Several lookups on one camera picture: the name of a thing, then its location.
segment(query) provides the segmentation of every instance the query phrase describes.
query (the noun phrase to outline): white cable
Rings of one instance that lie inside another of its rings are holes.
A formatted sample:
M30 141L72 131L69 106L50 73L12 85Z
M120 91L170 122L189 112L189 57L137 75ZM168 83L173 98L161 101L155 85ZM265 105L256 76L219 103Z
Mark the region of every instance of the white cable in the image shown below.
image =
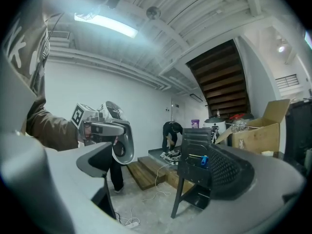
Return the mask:
M157 176L156 176L156 179L155 179L155 186L156 186L157 193L154 195L154 197L152 197L152 198L150 198L150 199L141 200L141 202L154 199L158 193L164 193L165 196L170 196L170 195L171 195L170 192L164 192L164 191L162 191L162 190L159 188L159 185L161 185L161 184L164 185L164 183L159 183L158 185L156 185L156 181L157 181L157 178L158 178L158 172L159 172L159 170L160 170L161 168L165 167L165 166L170 165L170 164L171 164L171 162L170 162L169 164L166 164L166 165L160 167L160 168L157 170Z

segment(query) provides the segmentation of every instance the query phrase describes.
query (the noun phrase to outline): air vent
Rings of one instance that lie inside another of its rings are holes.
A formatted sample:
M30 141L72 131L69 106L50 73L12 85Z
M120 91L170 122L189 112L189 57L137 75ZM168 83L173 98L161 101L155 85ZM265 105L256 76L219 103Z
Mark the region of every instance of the air vent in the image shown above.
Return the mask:
M69 39L70 32L68 31L53 31L51 38L62 38L62 39Z

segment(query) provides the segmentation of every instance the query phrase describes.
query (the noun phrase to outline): ceiling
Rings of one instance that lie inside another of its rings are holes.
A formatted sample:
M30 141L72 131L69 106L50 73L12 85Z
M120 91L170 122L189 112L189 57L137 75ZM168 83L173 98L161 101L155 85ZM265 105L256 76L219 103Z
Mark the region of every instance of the ceiling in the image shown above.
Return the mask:
M151 6L161 10L160 19L147 18ZM191 71L171 63L204 42L218 23L252 18L250 8L251 0L121 0L115 10L103 6L100 14L137 29L134 39L64 15L55 31L70 32L69 45L60 47L52 37L50 60L96 67L172 93L191 93L198 88ZM50 30L54 24L49 22Z

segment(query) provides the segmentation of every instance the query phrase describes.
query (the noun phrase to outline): black pants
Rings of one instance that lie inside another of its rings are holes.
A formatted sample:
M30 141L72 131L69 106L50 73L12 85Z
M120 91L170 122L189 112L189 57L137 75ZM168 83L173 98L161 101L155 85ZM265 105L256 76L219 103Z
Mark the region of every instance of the black pants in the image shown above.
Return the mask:
M123 186L123 177L121 171L121 165L112 158L112 164L110 166L111 180L114 185L114 189L119 191Z
M168 139L166 138L166 136L164 135L163 136L163 140L162 140L162 151L167 153L167 141ZM171 140L175 143L173 146L172 145L169 145L169 150L172 151L175 146L176 146L176 141L177 141L177 135L176 134L172 134L171 135Z

